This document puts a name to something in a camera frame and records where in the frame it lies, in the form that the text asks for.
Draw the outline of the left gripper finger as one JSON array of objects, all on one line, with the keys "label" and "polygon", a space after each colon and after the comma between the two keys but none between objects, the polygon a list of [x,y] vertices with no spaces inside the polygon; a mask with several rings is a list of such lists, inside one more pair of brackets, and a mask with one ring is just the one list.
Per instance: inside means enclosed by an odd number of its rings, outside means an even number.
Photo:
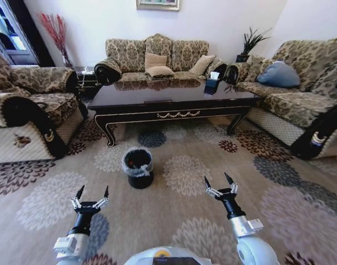
[{"label": "left gripper finger", "polygon": [[80,209],[82,208],[82,205],[80,203],[80,198],[81,198],[81,195],[83,193],[83,190],[85,188],[85,185],[83,185],[76,193],[75,197],[74,198],[71,198],[71,203],[72,203],[72,206],[73,208],[76,210],[76,209]]},{"label": "left gripper finger", "polygon": [[106,187],[106,190],[104,192],[104,197],[102,199],[100,199],[98,202],[96,202],[92,208],[95,209],[101,209],[104,208],[109,202],[109,190],[108,190],[108,186]]}]

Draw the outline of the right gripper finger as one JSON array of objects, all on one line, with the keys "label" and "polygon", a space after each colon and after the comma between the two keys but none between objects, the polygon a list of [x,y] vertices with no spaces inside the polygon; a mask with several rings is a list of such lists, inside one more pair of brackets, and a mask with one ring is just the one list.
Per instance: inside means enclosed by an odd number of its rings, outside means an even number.
[{"label": "right gripper finger", "polygon": [[220,192],[214,188],[211,187],[209,180],[204,177],[204,182],[206,185],[206,193],[209,194],[213,198],[219,198],[220,197]]},{"label": "right gripper finger", "polygon": [[230,185],[230,192],[233,194],[238,193],[238,184],[233,181],[233,179],[225,172],[224,173],[229,185]]}]

